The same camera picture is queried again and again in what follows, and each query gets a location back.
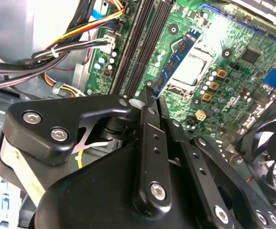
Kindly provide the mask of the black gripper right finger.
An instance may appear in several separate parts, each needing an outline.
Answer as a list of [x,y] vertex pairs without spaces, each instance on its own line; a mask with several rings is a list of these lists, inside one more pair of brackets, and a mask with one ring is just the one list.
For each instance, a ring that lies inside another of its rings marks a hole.
[[203,137],[189,139],[159,97],[169,158],[178,158],[202,229],[276,229],[276,212]]

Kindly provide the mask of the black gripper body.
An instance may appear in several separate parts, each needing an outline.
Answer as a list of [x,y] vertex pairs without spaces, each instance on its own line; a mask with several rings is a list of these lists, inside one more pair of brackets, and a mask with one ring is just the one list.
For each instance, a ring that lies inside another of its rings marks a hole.
[[201,229],[180,163],[169,162],[172,206],[163,216],[141,213],[133,201],[134,149],[119,149],[58,180],[45,192],[34,229]]

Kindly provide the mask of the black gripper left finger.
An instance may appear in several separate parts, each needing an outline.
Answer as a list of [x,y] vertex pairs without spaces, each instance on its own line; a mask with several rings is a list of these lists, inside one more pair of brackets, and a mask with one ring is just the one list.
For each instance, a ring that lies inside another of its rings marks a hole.
[[109,94],[11,105],[3,126],[3,162],[38,205],[46,190],[68,175],[71,154],[115,140],[138,152],[136,208],[147,216],[165,215],[172,206],[167,143],[150,87],[138,99]]

